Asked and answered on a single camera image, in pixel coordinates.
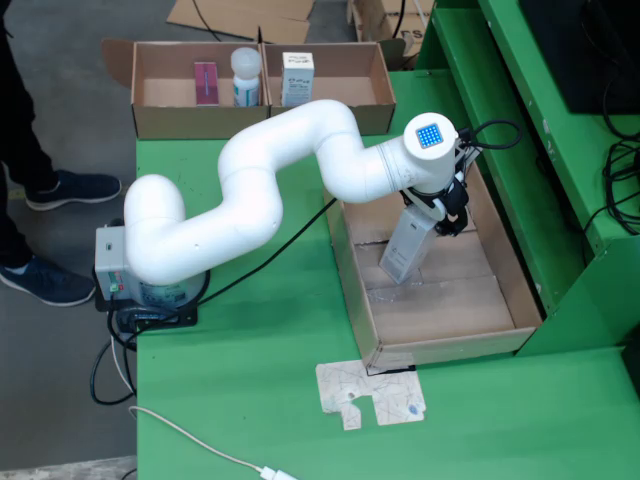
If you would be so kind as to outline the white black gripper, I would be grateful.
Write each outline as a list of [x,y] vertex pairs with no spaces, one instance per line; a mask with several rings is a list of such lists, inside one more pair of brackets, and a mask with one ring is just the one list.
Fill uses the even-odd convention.
[[432,193],[410,187],[402,190],[401,196],[406,206],[414,203],[425,215],[439,221],[435,229],[440,236],[455,237],[468,225],[466,206],[469,196],[467,192],[451,192],[453,190],[453,184]]

